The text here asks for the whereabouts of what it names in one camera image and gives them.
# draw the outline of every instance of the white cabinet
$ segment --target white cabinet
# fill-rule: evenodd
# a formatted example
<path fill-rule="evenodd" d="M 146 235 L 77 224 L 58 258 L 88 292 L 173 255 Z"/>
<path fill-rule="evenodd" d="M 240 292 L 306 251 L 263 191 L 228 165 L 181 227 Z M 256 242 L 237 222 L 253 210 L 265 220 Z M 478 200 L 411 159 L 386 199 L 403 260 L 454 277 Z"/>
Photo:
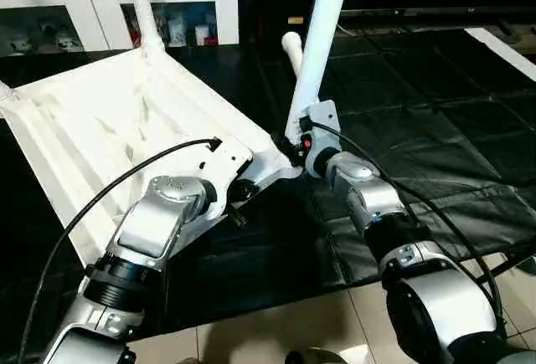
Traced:
<path fill-rule="evenodd" d="M 0 0 L 0 55 L 62 49 L 108 49 L 91 0 Z"/>
<path fill-rule="evenodd" d="M 164 40 L 237 44 L 238 0 L 151 0 Z M 130 49 L 132 0 L 0 0 L 0 56 L 13 53 Z"/>

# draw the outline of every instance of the white tube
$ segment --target white tube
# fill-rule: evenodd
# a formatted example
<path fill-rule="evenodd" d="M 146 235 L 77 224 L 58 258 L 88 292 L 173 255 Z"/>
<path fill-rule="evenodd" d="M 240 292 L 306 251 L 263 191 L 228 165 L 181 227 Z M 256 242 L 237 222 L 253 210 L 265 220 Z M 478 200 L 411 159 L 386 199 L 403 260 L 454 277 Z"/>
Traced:
<path fill-rule="evenodd" d="M 299 119 L 305 108 L 318 102 L 318 91 L 344 0 L 315 0 L 300 74 L 292 97 L 285 135 L 292 144 L 300 140 Z"/>
<path fill-rule="evenodd" d="M 288 54 L 291 61 L 292 69 L 296 77 L 300 73 L 300 67 L 303 61 L 302 39 L 296 32 L 287 32 L 281 38 L 283 50 Z"/>
<path fill-rule="evenodd" d="M 136 9 L 137 23 L 142 33 L 142 47 L 144 49 L 164 49 L 164 43 L 158 35 L 149 0 L 134 0 L 134 8 Z"/>

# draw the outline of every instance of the tiled floor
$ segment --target tiled floor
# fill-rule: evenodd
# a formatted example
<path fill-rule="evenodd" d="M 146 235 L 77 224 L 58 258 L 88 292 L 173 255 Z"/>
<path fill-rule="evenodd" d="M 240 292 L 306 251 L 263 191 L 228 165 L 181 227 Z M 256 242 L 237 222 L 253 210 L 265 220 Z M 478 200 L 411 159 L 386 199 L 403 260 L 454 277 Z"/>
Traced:
<path fill-rule="evenodd" d="M 490 265 L 502 256 L 487 257 Z M 474 263 L 466 266 L 477 272 Z M 510 344 L 536 349 L 536 277 L 514 269 L 497 278 Z M 349 364 L 408 364 L 398 347 L 380 284 L 340 291 L 131 345 L 140 364 L 279 364 L 290 350 L 343 351 Z"/>

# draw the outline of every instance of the cable connector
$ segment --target cable connector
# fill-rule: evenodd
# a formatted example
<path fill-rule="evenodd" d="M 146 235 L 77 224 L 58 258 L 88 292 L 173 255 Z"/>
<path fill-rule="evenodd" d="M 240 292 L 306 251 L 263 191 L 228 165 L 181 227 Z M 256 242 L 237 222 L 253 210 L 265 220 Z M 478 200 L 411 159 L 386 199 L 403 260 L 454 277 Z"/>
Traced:
<path fill-rule="evenodd" d="M 219 138 L 212 138 L 210 141 L 209 141 L 209 149 L 211 152 L 214 152 L 216 149 L 218 149 L 218 146 L 220 146 L 222 143 L 222 141 L 219 139 Z"/>
<path fill-rule="evenodd" d="M 310 116 L 306 115 L 300 119 L 300 129 L 302 132 L 312 130 L 312 120 Z"/>

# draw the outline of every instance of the black tabletop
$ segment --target black tabletop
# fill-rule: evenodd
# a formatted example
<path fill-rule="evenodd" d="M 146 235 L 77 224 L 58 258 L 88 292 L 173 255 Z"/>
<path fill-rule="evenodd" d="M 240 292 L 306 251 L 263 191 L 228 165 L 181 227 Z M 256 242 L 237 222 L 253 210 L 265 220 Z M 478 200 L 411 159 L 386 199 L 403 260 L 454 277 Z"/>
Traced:
<path fill-rule="evenodd" d="M 4 58 L 0 75 L 17 86 L 113 53 Z M 169 53 L 275 139 L 281 135 L 295 82 L 283 54 L 253 46 Z M 536 234 L 536 84 L 485 45 L 462 31 L 338 39 L 320 97 L 335 100 L 344 133 L 389 175 L 433 199 L 482 254 Z M 0 310 L 12 330 L 0 362 L 10 362 L 30 291 L 61 225 L 8 127 L 0 129 L 10 263 L 0 267 Z M 410 202 L 435 240 L 467 256 L 438 217 Z M 321 182 L 279 181 L 240 213 L 245 224 L 226 219 L 171 260 L 140 336 L 377 279 L 369 250 Z M 43 349 L 80 280 L 72 247 L 64 246 L 52 272 L 30 358 Z"/>

